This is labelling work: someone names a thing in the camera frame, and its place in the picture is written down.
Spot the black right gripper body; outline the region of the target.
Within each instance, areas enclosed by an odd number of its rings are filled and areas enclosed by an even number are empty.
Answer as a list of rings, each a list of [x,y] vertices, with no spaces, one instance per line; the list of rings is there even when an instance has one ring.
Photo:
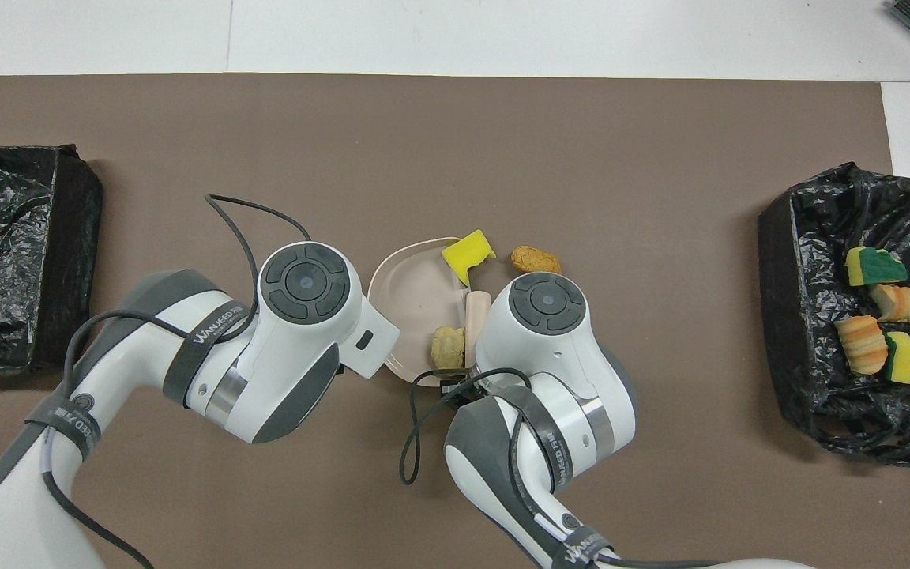
[[[463,406],[487,396],[478,375],[442,375],[439,378],[439,402],[446,406]]]

